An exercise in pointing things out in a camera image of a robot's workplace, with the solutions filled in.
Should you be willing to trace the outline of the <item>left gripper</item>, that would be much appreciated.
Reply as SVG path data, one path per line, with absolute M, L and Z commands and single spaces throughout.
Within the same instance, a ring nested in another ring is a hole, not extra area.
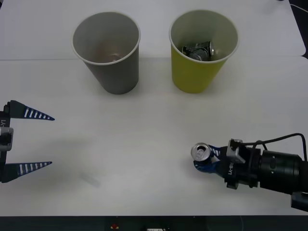
M 10 101 L 0 112 L 0 182 L 7 183 L 26 174 L 37 171 L 52 162 L 12 163 L 6 164 L 7 152 L 12 149 L 11 118 L 55 120 L 39 110 L 28 107 L 18 101 Z

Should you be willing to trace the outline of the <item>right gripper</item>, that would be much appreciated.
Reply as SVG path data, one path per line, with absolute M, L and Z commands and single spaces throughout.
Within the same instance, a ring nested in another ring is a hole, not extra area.
M 219 161 L 193 161 L 194 167 L 203 173 L 217 174 L 224 178 L 228 188 L 237 189 L 239 184 L 244 184 L 250 188 L 259 185 L 259 162 L 261 159 L 261 149 L 252 149 L 242 146 L 239 148 L 239 156 L 244 160 L 227 156 L 228 147 L 215 147 L 208 145 L 210 158 Z

